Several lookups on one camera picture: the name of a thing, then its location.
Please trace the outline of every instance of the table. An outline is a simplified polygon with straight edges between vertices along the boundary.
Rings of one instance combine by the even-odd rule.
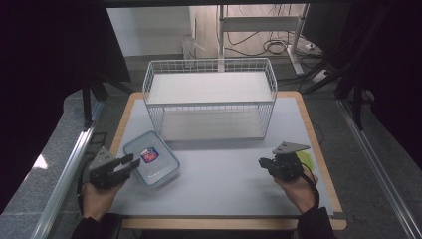
[[[316,157],[316,163],[319,168],[321,179],[326,187],[327,196],[331,202],[333,216],[330,218],[334,230],[343,230],[346,221],[342,216],[342,209],[339,204],[335,189],[333,187],[328,169],[326,167],[322,152],[317,142],[310,117],[307,113],[302,96],[297,92],[278,92],[278,98],[294,98],[300,110],[311,146]],[[129,122],[130,114],[135,100],[142,99],[141,93],[135,93],[130,96],[125,111],[121,118],[110,152],[117,155],[120,144],[123,139],[124,131]],[[265,217],[247,217],[247,218],[228,218],[228,217],[126,217],[123,219],[123,228],[137,229],[223,229],[223,230],[294,230],[297,227],[298,220],[290,218],[265,218]]]

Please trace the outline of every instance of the black sleeve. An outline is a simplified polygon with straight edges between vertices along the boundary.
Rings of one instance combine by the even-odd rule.
[[[298,222],[301,239],[335,239],[325,207],[312,208],[304,213]]]
[[[96,239],[100,236],[102,227],[93,218],[83,218],[72,234],[72,239]]]

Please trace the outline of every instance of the wall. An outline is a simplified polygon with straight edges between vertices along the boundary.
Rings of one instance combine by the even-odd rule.
[[[191,34],[189,7],[107,9],[125,57],[181,54]]]

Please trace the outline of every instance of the human hand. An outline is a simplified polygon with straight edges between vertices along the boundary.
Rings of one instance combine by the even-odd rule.
[[[111,189],[98,189],[89,182],[84,185],[84,218],[93,218],[100,222],[111,208],[117,192],[123,187],[124,182]]]
[[[312,173],[308,170],[305,170],[304,174],[308,178],[313,178]],[[314,179],[317,183],[318,178],[315,175]],[[283,188],[288,198],[295,204],[301,214],[314,207],[316,203],[314,193],[311,190],[311,186],[303,178],[300,177],[295,181],[283,182],[279,178],[274,177],[274,181]]]

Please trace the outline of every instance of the floor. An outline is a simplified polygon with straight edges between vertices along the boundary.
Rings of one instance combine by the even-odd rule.
[[[242,39],[241,37],[235,39],[234,36],[233,41]],[[151,59],[180,58],[179,55],[127,58],[132,77],[132,83],[129,85],[135,90],[141,89],[147,62]],[[276,78],[280,79],[279,90],[296,91],[298,88],[313,84],[311,80],[295,79],[292,65],[286,55],[271,57],[271,61]],[[305,65],[310,67],[316,63],[315,59],[304,59],[304,69],[309,71],[310,68]],[[333,82],[312,94],[304,95],[314,130],[347,220],[347,228],[335,234],[338,238],[350,239],[408,238],[333,95],[337,83],[338,81]],[[96,127],[85,159],[95,154],[101,145],[109,148],[115,134],[113,128],[119,122],[119,117],[116,116],[121,115],[128,99],[128,95],[122,91],[110,86],[106,87],[109,98],[105,102],[101,124]],[[32,235],[72,153],[84,122],[81,93],[69,96],[65,100],[64,109],[65,112],[46,145],[42,157],[40,156],[15,197],[0,216],[2,238],[29,238]],[[363,106],[362,124],[363,132],[399,194],[413,213],[415,221],[422,223],[422,184],[418,183],[422,181],[421,170],[377,121],[370,110],[370,105]],[[76,201],[76,185],[73,183],[55,224],[52,225],[49,238],[69,238],[80,218]],[[167,238],[169,233],[164,232],[164,234],[160,238]],[[123,229],[119,238],[137,238],[140,235],[139,231]]]

